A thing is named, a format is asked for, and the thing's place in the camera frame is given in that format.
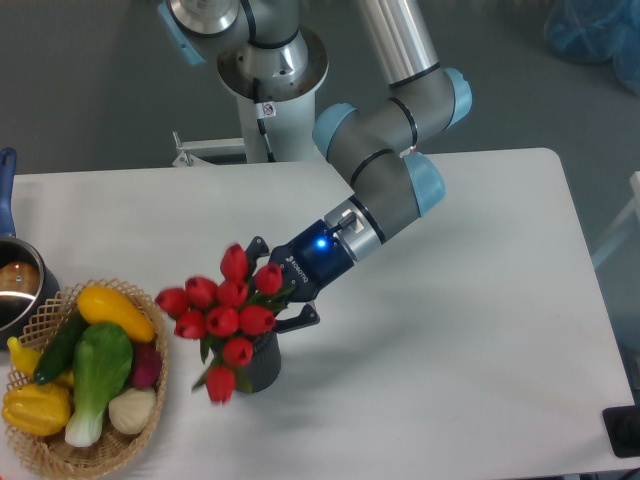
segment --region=gray floor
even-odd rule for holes
[[[168,167],[173,130],[183,140],[240,136],[215,62],[186,65],[157,4],[0,5],[0,145],[19,151],[18,173]],[[631,198],[628,179],[640,170],[640,97],[618,84],[611,65],[568,63],[548,49],[542,31],[550,1],[420,4],[441,63],[464,72],[474,92],[470,116],[421,150],[555,150],[592,248]],[[337,102],[366,110],[386,98],[351,4],[302,5],[304,24],[330,57],[318,111]],[[598,271],[623,354],[640,351],[639,253],[634,233]]]

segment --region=woven basket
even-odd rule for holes
[[[20,337],[21,343],[42,352],[58,327],[76,306],[76,297],[89,285],[105,285],[124,293],[153,323],[157,337],[155,348],[162,355],[162,371],[157,382],[155,409],[147,425],[137,435],[118,432],[107,420],[100,439],[87,448],[75,448],[65,443],[64,430],[48,437],[37,437],[12,426],[6,429],[9,446],[20,463],[32,473],[49,479],[89,480],[102,477],[131,461],[145,446],[153,433],[164,403],[167,388],[167,332],[164,317],[153,299],[134,285],[119,280],[90,280],[58,292],[53,299],[38,308]],[[26,385],[28,378],[12,367],[7,390]]]

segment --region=yellow pepper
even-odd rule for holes
[[[38,364],[38,360],[42,354],[32,348],[23,347],[16,337],[10,337],[7,340],[7,347],[11,355],[11,363],[16,370],[24,373],[27,377],[33,377],[33,371]],[[67,370],[54,380],[55,383],[67,388],[73,388],[73,372]]]
[[[134,342],[149,343],[156,335],[151,321],[123,293],[91,285],[78,294],[78,310],[91,325],[113,322],[124,328]]]
[[[30,383],[4,395],[2,418],[25,433],[53,435],[65,427],[70,417],[69,390],[54,383]]]

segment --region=saucepan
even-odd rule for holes
[[[38,251],[16,237],[11,213],[16,162],[13,148],[0,152],[0,350],[6,350],[9,337],[22,335],[38,307],[59,290]]]

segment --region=tulip bouquet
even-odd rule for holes
[[[283,287],[280,265],[257,269],[256,260],[235,243],[220,263],[220,284],[193,276],[184,287],[166,288],[155,299],[176,321],[176,336],[200,341],[203,363],[213,352],[192,389],[206,385],[213,403],[227,403],[234,390],[251,392],[244,369],[251,363],[254,344],[269,334],[277,314],[287,308],[284,299],[292,289]]]

